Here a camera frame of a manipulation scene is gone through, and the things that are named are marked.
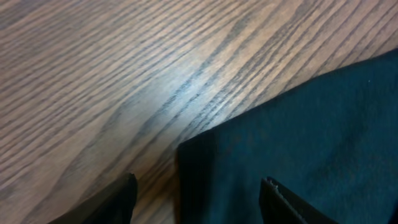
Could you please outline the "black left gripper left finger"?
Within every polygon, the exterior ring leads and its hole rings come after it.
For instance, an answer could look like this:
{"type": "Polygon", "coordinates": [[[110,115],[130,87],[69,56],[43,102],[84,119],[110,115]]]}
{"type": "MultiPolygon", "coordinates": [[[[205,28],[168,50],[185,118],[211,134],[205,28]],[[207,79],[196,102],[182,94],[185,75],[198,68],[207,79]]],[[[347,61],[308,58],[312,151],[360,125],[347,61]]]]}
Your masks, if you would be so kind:
{"type": "Polygon", "coordinates": [[[50,224],[130,223],[137,201],[137,179],[127,173],[50,224]]]}

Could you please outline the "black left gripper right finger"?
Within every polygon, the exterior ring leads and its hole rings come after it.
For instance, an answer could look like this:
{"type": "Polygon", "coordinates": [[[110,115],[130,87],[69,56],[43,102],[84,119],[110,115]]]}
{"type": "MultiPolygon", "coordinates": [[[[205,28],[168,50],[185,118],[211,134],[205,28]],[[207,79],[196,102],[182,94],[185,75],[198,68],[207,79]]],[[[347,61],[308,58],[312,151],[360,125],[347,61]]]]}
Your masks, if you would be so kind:
{"type": "Polygon", "coordinates": [[[259,206],[264,224],[336,224],[271,177],[261,180],[259,206]]]}

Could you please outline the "black t-shirt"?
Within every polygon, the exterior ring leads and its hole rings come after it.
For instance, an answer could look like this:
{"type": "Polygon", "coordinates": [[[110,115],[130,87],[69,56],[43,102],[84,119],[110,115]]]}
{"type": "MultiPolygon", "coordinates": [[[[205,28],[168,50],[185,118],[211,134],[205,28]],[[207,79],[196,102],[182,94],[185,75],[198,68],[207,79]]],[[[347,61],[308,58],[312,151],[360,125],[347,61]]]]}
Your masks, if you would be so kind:
{"type": "Polygon", "coordinates": [[[261,182],[338,223],[397,222],[397,51],[311,79],[177,149],[181,223],[269,223],[261,182]]]}

